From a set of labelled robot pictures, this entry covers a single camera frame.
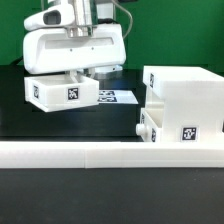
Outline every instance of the white plastic block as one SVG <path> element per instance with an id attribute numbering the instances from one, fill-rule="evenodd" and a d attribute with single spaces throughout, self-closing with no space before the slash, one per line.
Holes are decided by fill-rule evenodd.
<path id="1" fill-rule="evenodd" d="M 77 80 L 69 75 L 25 78 L 26 101 L 45 112 L 98 105 L 99 82 L 82 75 Z"/>
<path id="2" fill-rule="evenodd" d="M 224 142 L 223 77 L 198 67 L 145 66 L 143 82 L 144 141 Z"/>

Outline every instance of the green wall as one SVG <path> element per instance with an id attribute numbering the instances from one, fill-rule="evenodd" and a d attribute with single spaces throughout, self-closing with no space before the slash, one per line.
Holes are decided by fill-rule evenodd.
<path id="1" fill-rule="evenodd" d="M 126 68 L 193 65 L 224 73 L 223 0 L 138 0 L 123 4 L 134 26 L 125 41 Z M 23 20 L 40 10 L 40 0 L 0 2 L 0 64 L 22 55 Z M 118 11 L 124 29 L 125 14 Z"/>
<path id="2" fill-rule="evenodd" d="M 126 67 L 199 65 L 224 72 L 223 0 L 139 0 L 125 6 L 134 18 Z M 127 27 L 127 17 L 118 15 Z"/>
<path id="3" fill-rule="evenodd" d="M 0 1 L 0 65 L 22 56 L 24 18 L 40 11 L 40 0 Z"/>

